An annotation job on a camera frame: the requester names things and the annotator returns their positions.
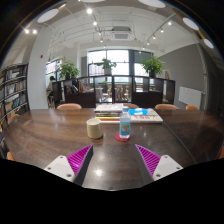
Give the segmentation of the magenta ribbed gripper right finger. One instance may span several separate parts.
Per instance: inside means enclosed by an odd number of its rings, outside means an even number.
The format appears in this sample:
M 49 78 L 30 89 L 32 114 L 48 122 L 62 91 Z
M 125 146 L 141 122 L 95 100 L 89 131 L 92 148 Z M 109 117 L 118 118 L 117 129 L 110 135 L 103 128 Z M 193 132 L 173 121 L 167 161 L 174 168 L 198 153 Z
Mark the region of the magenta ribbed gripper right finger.
M 160 180 L 182 169 L 169 155 L 158 155 L 155 152 L 136 144 L 136 148 L 146 166 L 147 171 L 154 181 Z

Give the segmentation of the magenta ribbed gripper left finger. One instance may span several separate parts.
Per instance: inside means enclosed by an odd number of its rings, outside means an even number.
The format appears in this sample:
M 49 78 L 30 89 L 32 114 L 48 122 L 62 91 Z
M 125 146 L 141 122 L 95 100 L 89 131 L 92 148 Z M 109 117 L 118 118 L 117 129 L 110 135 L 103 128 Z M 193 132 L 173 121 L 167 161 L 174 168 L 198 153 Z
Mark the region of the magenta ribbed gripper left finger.
M 44 170 L 81 186 L 93 156 L 93 146 L 88 145 L 69 156 L 58 156 Z

